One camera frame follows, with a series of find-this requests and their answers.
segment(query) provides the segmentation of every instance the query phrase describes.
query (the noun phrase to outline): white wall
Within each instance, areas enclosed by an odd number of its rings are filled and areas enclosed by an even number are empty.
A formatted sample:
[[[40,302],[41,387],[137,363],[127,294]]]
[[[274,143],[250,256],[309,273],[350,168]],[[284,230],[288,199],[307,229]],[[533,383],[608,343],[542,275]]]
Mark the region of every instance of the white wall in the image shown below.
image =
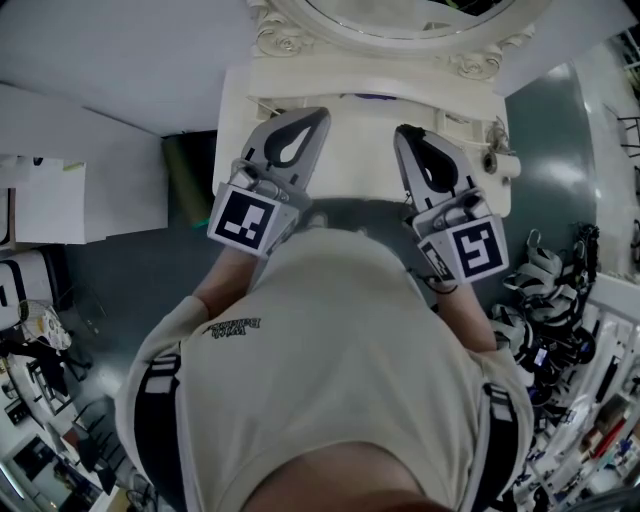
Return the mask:
[[[636,23],[623,0],[554,0],[535,22],[534,38],[505,51],[494,91],[509,96]]]
[[[0,112],[0,154],[87,163],[84,183],[82,174],[65,179],[67,186],[55,178],[50,187],[42,182],[43,189],[49,187],[46,201],[38,184],[17,190],[17,217],[57,217],[46,224],[44,231],[52,232],[45,238],[27,230],[37,238],[24,241],[85,243],[167,227],[168,176],[160,137],[69,101],[2,84]]]
[[[245,0],[8,0],[0,81],[159,135],[212,129],[253,34]]]

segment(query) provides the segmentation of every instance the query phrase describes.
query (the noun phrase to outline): backpack strap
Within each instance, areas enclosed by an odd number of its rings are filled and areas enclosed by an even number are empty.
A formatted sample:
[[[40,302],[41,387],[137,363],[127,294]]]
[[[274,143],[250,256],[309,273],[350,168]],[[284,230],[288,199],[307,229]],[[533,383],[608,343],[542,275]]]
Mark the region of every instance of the backpack strap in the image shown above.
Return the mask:
[[[176,419],[180,365],[179,354],[159,356],[149,364],[136,397],[134,435],[153,486],[176,512],[186,512]]]
[[[480,425],[460,512],[482,512],[503,493],[518,457],[518,418],[506,390],[483,386]]]

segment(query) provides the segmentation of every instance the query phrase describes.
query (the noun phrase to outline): beige t-shirt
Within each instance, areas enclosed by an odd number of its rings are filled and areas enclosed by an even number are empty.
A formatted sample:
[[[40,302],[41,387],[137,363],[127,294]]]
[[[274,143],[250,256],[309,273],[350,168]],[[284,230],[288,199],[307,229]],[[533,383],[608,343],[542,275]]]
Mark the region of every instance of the beige t-shirt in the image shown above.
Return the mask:
[[[271,257],[220,317],[187,297],[149,335],[117,400],[140,467],[133,412],[145,362],[178,342],[176,397],[189,509],[237,512],[296,456],[368,442],[400,460],[431,499],[456,509],[478,435],[482,383],[506,388],[520,429],[533,414],[508,350],[475,354],[424,302],[400,260],[362,234],[315,229]]]

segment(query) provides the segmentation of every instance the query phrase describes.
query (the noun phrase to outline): metal rack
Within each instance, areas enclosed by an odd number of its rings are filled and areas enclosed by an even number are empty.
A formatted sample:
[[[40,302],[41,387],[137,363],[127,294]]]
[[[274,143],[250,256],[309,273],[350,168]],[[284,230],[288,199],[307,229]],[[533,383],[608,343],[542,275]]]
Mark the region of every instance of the metal rack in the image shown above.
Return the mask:
[[[568,410],[574,410],[576,414],[570,416],[571,420],[566,423],[558,424],[552,432],[545,430],[538,434],[537,452],[530,452],[525,468],[533,478],[514,489],[516,503],[531,503],[530,498],[542,488],[549,498],[551,510],[563,511],[575,505],[580,501],[582,491],[588,489],[598,475],[602,475],[604,467],[619,450],[620,442],[640,422],[640,400],[622,391],[633,362],[640,354],[638,304],[640,287],[609,276],[598,276],[584,315],[584,327],[592,332],[597,331],[596,357],[580,370],[580,375],[572,382],[572,399]],[[606,392],[596,400],[614,356],[620,360],[615,374]],[[579,451],[581,440],[594,426],[602,407],[616,394],[628,402],[626,421],[597,460],[585,461]],[[619,487],[622,481],[622,477],[616,475],[614,488]],[[566,494],[559,495],[559,491],[565,489],[569,482],[572,482],[572,487],[565,491]]]
[[[624,37],[628,41],[629,46],[632,50],[631,54],[625,54],[626,60],[628,62],[624,66],[624,69],[635,69],[637,67],[640,67],[640,46],[638,45],[635,37],[633,37],[633,34],[630,30],[625,30],[620,36]]]

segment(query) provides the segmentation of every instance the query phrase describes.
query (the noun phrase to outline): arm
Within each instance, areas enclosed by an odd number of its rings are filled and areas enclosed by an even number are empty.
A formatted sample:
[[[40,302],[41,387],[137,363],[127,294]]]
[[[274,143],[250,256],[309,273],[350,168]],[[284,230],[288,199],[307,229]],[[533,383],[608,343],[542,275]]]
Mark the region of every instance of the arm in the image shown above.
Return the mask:
[[[438,294],[438,314],[467,350],[497,350],[493,329],[471,285],[460,285],[453,293]]]
[[[207,307],[209,319],[244,297],[258,265],[251,254],[225,247],[213,267],[193,292]]]

